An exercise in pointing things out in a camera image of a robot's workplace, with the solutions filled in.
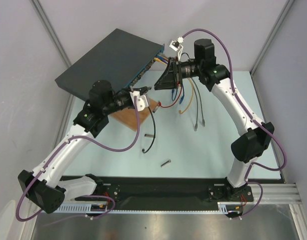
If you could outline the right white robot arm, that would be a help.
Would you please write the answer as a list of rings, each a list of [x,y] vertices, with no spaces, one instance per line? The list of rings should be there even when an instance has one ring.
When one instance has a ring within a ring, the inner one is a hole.
[[[233,120],[239,138],[231,144],[234,161],[223,186],[223,197],[237,200],[247,189],[247,175],[251,165],[268,148],[274,133],[272,123],[264,123],[246,104],[231,78],[229,70],[217,63],[215,46],[211,39],[194,42],[194,58],[181,62],[183,38],[170,43],[177,57],[170,57],[165,71],[154,84],[155,90],[171,90],[183,79],[197,77],[224,106]]]

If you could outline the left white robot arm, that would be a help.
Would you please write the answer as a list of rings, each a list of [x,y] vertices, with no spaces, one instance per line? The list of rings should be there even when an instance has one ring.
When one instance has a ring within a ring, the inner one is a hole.
[[[55,212],[65,200],[88,196],[99,200],[104,188],[99,178],[87,174],[74,180],[62,181],[66,169],[89,143],[111,152],[125,152],[131,149],[140,134],[140,112],[150,106],[147,92],[150,87],[133,88],[131,86],[115,92],[107,80],[96,81],[89,91],[82,110],[73,120],[66,136],[33,170],[22,170],[17,179],[22,195],[16,207],[16,219],[20,217],[20,208],[27,198],[47,214]],[[136,115],[136,136],[125,148],[112,148],[96,141],[96,137],[109,123],[108,116],[124,109],[134,109]]]

